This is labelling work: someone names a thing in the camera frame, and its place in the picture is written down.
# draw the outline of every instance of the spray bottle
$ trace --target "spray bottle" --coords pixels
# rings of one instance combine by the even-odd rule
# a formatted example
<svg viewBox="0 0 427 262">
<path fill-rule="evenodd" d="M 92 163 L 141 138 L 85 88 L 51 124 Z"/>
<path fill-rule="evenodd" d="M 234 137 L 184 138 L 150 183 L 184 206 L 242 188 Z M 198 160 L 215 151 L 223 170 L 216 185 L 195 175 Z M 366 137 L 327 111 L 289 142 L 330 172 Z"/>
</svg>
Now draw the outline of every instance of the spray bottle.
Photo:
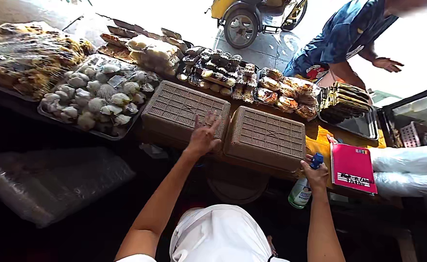
<svg viewBox="0 0 427 262">
<path fill-rule="evenodd" d="M 317 170 L 320 168 L 322 163 L 323 156 L 320 153 L 315 153 L 314 157 L 312 158 L 310 168 Z M 296 182 L 293 189 L 291 190 L 291 193 L 289 193 L 288 202 L 298 209 L 303 209 L 309 201 L 311 195 L 312 189 L 309 186 L 309 181 L 307 181 L 307 178 L 303 177 Z"/>
</svg>

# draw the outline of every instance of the glass display case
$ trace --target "glass display case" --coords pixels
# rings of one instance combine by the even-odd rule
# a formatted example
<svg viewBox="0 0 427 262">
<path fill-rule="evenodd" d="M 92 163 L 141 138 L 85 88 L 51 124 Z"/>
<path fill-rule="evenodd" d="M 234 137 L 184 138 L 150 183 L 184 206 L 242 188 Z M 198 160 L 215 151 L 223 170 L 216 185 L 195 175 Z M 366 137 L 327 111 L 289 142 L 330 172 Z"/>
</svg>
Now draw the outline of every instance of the glass display case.
<svg viewBox="0 0 427 262">
<path fill-rule="evenodd" d="M 427 146 L 427 90 L 377 111 L 387 146 Z"/>
</svg>

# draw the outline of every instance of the blue shirt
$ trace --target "blue shirt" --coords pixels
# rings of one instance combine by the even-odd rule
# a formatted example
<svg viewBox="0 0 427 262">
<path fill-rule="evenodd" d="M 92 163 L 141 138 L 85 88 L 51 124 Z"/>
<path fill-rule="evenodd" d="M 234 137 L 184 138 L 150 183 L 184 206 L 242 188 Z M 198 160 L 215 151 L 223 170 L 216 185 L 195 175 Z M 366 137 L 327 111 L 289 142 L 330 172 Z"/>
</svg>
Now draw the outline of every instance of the blue shirt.
<svg viewBox="0 0 427 262">
<path fill-rule="evenodd" d="M 339 9 L 310 41 L 288 63 L 284 75 L 307 76 L 313 65 L 344 62 L 373 43 L 398 17 L 384 17 L 385 0 L 352 0 Z"/>
</svg>

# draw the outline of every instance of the white shirt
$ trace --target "white shirt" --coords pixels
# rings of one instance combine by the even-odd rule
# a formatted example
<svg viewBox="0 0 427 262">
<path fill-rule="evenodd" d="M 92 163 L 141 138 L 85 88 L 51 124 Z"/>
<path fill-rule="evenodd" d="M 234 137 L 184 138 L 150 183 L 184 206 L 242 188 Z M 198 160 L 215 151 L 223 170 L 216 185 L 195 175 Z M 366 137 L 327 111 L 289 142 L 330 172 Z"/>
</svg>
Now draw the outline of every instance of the white shirt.
<svg viewBox="0 0 427 262">
<path fill-rule="evenodd" d="M 193 208 L 183 214 L 170 244 L 171 262 L 267 262 L 272 250 L 257 222 L 237 205 Z M 272 258 L 273 262 L 288 262 Z M 135 254 L 119 262 L 156 262 Z"/>
</svg>

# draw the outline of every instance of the brown plastic basket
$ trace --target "brown plastic basket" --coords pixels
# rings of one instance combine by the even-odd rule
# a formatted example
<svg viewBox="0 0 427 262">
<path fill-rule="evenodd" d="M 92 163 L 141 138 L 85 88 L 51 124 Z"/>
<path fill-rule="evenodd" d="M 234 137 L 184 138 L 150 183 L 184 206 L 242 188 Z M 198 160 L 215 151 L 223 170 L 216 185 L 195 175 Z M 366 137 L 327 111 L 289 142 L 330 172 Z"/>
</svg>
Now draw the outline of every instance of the brown plastic basket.
<svg viewBox="0 0 427 262">
<path fill-rule="evenodd" d="M 202 92 L 162 81 L 147 103 L 141 118 L 145 129 L 188 143 L 194 129 L 195 115 L 204 121 L 207 111 L 217 111 L 222 122 L 216 139 L 223 139 L 229 122 L 231 104 Z"/>
<path fill-rule="evenodd" d="M 293 172 L 306 152 L 306 128 L 303 123 L 240 106 L 234 112 L 223 152 Z"/>
</svg>

